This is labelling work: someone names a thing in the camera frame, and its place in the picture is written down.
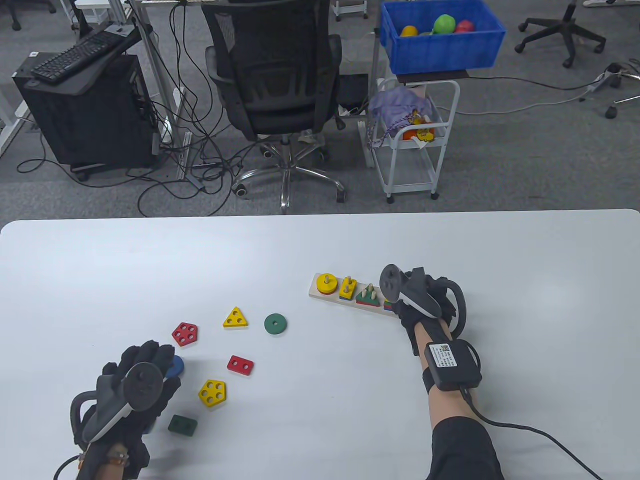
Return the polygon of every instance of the chair mesh backrest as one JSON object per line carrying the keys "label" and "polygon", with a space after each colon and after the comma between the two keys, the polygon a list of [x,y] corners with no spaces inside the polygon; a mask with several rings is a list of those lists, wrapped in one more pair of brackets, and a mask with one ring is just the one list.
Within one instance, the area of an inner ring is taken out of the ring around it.
{"label": "chair mesh backrest", "polygon": [[[247,111],[314,104],[319,4],[319,0],[294,0],[232,12],[203,4],[218,74],[235,79]],[[223,45],[216,34],[224,39]]]}

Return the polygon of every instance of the desktop computer tower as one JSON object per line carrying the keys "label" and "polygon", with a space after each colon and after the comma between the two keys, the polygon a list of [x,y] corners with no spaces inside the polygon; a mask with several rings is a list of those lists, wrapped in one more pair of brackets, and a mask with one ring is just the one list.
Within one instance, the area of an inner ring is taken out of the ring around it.
{"label": "desktop computer tower", "polygon": [[153,166],[159,134],[138,57],[117,56],[92,84],[70,78],[49,85],[31,69],[52,55],[28,57],[13,80],[56,160],[79,176],[94,168]]}

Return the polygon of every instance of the black sleeve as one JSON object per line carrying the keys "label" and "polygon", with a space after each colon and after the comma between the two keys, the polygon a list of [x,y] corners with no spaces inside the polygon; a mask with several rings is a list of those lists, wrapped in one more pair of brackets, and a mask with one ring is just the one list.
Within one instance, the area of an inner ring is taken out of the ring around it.
{"label": "black sleeve", "polygon": [[445,419],[433,429],[427,480],[504,480],[487,430],[466,418]]}

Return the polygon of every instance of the red ball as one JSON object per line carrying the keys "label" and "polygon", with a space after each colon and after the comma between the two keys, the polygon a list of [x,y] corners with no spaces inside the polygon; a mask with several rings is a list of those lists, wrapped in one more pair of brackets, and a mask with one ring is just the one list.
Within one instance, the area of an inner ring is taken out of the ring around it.
{"label": "red ball", "polygon": [[462,20],[456,27],[456,33],[467,33],[470,31],[476,31],[476,26],[469,20]]}

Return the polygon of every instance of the yellow triangle block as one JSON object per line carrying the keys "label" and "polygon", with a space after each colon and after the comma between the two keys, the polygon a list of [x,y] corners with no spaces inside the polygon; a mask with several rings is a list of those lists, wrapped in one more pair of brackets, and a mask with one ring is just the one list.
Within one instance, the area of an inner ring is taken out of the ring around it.
{"label": "yellow triangle block", "polygon": [[244,315],[242,315],[240,308],[236,307],[231,311],[231,313],[229,314],[225,322],[222,324],[222,326],[225,328],[249,326],[249,322],[247,322],[246,318],[244,318]]}
{"label": "yellow triangle block", "polygon": [[198,397],[206,406],[214,406],[227,399],[227,384],[220,380],[207,380],[202,385]]}

